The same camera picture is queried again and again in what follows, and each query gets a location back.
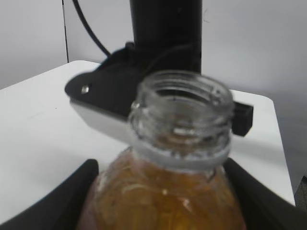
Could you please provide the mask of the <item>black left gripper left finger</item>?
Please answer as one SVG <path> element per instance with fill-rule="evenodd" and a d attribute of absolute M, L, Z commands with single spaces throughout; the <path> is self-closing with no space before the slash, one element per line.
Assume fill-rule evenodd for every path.
<path fill-rule="evenodd" d="M 2 223 L 2 230 L 74 230 L 88 191 L 98 176 L 94 159 L 86 160 L 62 184 L 37 203 Z"/>

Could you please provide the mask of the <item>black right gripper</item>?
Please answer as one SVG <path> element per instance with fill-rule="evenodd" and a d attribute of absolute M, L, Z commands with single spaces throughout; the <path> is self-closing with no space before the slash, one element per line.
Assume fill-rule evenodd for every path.
<path fill-rule="evenodd" d="M 101 65 L 100 70 L 115 72 L 110 83 L 119 86 L 124 80 L 131 84 L 136 90 L 138 84 L 149 74 L 164 70 L 193 71 L 200 72 L 201 52 L 193 44 L 172 46 L 166 49 L 137 48 L 133 43 L 126 43 L 125 47 L 110 55 Z M 205 102 L 209 99 L 201 99 L 205 96 L 202 92 L 199 95 L 179 90 L 162 90 L 163 93 L 177 93 L 180 96 L 191 96 L 191 99 L 199 99 Z M 253 125 L 253 106 L 234 102 L 234 115 L 232 118 L 232 132 L 237 136 L 244 137 Z"/>

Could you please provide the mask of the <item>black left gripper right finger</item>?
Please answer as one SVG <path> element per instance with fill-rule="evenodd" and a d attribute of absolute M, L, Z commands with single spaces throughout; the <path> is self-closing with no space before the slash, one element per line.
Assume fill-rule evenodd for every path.
<path fill-rule="evenodd" d="M 239 200 L 247 230 L 305 230 L 307 213 L 291 205 L 228 158 L 224 169 Z"/>

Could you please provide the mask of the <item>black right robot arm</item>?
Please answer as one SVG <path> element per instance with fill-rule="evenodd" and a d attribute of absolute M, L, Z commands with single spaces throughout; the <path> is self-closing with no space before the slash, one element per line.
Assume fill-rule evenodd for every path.
<path fill-rule="evenodd" d="M 146 75 L 167 69 L 201 70 L 202 2 L 132 0 L 133 42 L 100 66 L 97 106 L 127 117 Z"/>

